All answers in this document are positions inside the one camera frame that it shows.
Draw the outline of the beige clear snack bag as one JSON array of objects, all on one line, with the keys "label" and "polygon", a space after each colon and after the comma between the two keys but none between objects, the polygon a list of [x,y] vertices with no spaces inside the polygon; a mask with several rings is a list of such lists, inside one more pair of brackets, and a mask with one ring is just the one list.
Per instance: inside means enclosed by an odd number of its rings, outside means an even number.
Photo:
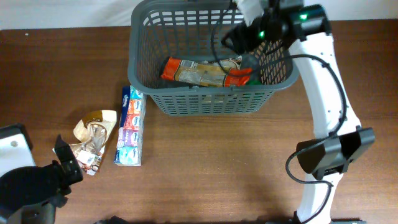
[{"label": "beige clear snack bag", "polygon": [[78,140],[75,144],[67,143],[75,156],[73,169],[63,172],[70,178],[80,180],[82,173],[95,175],[102,163],[105,147],[117,120],[114,110],[97,110],[86,114],[73,129]]}]

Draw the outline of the beige white rice bag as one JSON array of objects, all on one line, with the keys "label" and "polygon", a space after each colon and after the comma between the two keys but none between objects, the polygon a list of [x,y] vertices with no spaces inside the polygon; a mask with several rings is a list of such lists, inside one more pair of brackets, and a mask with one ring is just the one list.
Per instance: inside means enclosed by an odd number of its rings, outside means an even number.
[{"label": "beige white rice bag", "polygon": [[226,58],[220,60],[220,62],[213,62],[212,64],[217,66],[217,67],[223,67],[225,70],[229,70],[230,68],[233,69],[240,69],[241,67],[241,62],[242,62],[242,56],[238,56],[235,58]]}]

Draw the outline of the green-lidded seasoning jar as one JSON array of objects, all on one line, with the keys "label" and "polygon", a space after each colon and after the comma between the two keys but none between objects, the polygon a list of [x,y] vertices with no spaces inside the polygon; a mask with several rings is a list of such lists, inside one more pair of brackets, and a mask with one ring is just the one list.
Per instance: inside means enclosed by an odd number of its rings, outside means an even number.
[{"label": "green-lidded seasoning jar", "polygon": [[259,80],[249,80],[246,85],[262,85],[262,83]]}]

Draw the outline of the orange-ended pasta packet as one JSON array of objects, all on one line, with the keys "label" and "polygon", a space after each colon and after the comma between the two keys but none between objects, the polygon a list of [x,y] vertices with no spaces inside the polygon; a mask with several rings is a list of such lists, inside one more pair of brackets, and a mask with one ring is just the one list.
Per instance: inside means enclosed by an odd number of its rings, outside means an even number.
[{"label": "orange-ended pasta packet", "polygon": [[252,68],[225,70],[210,62],[169,57],[161,66],[160,78],[196,86],[231,87],[245,85],[252,72]]}]

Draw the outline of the multicolour tissue pack bundle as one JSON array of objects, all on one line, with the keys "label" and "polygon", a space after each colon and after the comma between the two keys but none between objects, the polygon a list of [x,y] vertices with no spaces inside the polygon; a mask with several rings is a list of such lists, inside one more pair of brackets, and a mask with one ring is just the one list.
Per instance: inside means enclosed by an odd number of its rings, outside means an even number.
[{"label": "multicolour tissue pack bundle", "polygon": [[114,163],[118,166],[141,166],[147,98],[133,86],[125,86],[122,97]]}]

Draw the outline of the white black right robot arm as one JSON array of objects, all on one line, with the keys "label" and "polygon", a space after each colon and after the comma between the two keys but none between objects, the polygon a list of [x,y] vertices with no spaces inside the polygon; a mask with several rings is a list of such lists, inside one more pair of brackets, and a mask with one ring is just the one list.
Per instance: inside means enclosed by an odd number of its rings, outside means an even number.
[{"label": "white black right robot arm", "polygon": [[339,181],[349,165],[375,142],[347,97],[336,62],[332,29],[325,8],[303,1],[231,1],[243,22],[222,44],[244,54],[263,41],[281,41],[303,81],[315,137],[297,144],[291,159],[305,173],[302,200],[293,223],[331,223],[331,206]]}]

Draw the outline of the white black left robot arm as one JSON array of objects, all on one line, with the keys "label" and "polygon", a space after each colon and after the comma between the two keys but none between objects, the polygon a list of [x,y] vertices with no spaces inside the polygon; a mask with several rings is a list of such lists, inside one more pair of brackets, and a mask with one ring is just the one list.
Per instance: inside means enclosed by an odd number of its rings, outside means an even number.
[{"label": "white black left robot arm", "polygon": [[54,149],[58,159],[37,166],[25,126],[1,128],[1,223],[55,222],[57,208],[67,203],[70,186],[81,182],[83,174],[60,136]]}]

